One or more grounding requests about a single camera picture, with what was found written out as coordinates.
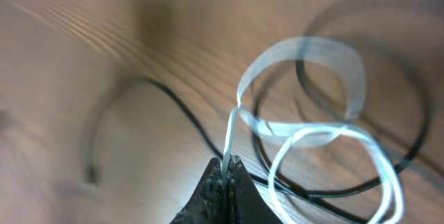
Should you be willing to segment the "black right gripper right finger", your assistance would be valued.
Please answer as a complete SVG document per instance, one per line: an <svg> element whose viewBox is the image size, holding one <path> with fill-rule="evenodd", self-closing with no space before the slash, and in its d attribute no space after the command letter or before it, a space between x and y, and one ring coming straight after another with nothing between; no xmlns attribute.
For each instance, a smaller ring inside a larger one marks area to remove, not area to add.
<svg viewBox="0 0 444 224"><path fill-rule="evenodd" d="M227 223L282 224L264 202L241 159L233 155L228 167Z"/></svg>

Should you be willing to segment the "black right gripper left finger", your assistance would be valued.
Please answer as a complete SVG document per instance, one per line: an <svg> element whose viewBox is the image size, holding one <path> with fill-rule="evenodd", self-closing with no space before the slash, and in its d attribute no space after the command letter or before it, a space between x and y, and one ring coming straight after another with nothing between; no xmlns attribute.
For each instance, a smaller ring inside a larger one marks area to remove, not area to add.
<svg viewBox="0 0 444 224"><path fill-rule="evenodd" d="M187 204L170 224L224 223L223 196L220 161L212 158Z"/></svg>

